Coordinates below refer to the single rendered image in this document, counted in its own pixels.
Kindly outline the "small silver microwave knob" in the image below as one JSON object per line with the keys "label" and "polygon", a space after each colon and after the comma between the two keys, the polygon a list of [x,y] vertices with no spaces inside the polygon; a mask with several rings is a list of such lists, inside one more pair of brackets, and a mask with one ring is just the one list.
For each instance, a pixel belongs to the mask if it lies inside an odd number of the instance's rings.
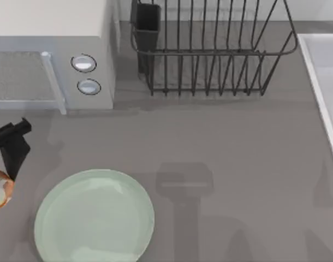
{"label": "small silver microwave knob", "polygon": [[84,95],[95,96],[102,90],[102,87],[94,79],[84,79],[77,83],[77,89]]}

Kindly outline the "large silver microwave knob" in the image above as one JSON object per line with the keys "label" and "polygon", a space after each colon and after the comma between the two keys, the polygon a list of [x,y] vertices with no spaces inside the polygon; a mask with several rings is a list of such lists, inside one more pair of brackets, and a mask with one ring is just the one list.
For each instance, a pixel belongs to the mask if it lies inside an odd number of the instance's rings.
{"label": "large silver microwave knob", "polygon": [[97,67],[96,60],[92,56],[86,54],[72,57],[70,63],[75,70],[81,73],[92,72]]}

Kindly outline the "black cutlery holder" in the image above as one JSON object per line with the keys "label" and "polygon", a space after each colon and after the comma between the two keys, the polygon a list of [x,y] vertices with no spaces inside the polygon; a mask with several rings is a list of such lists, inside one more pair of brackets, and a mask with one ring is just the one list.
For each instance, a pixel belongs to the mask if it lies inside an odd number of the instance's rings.
{"label": "black cutlery holder", "polygon": [[147,53],[153,53],[157,48],[161,7],[154,3],[142,3],[140,0],[132,0],[131,7],[130,22],[138,57],[138,71],[149,75],[153,55]]}

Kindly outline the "pale green plate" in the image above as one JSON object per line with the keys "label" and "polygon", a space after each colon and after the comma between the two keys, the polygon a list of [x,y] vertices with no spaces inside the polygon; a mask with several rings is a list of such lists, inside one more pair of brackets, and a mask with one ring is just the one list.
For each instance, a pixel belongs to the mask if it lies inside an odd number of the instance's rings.
{"label": "pale green plate", "polygon": [[34,242],[42,262],[138,262],[154,231],[145,188],[131,176],[93,169],[65,178],[37,210]]}

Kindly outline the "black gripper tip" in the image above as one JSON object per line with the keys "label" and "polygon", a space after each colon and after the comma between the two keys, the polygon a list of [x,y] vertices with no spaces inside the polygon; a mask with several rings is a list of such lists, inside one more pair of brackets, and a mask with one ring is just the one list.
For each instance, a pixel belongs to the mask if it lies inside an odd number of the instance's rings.
{"label": "black gripper tip", "polygon": [[0,152],[7,175],[15,181],[31,147],[24,135],[32,131],[32,125],[26,118],[19,123],[8,123],[0,127]]}

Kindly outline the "microwave glass door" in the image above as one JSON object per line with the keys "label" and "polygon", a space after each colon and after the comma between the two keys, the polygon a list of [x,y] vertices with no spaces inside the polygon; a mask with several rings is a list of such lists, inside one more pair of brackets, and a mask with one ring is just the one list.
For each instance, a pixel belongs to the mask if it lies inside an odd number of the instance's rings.
{"label": "microwave glass door", "polygon": [[0,52],[0,110],[58,109],[39,52]]}

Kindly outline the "pale microwave oven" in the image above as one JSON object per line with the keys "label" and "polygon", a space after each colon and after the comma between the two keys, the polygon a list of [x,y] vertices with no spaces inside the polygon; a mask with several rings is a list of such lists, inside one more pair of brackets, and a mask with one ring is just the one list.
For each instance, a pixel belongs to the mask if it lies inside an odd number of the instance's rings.
{"label": "pale microwave oven", "polygon": [[[114,107],[120,38],[117,0],[0,0],[0,52],[51,53],[67,112]],[[72,67],[81,54],[96,60],[94,71]],[[102,90],[82,94],[77,83],[84,79]]]}

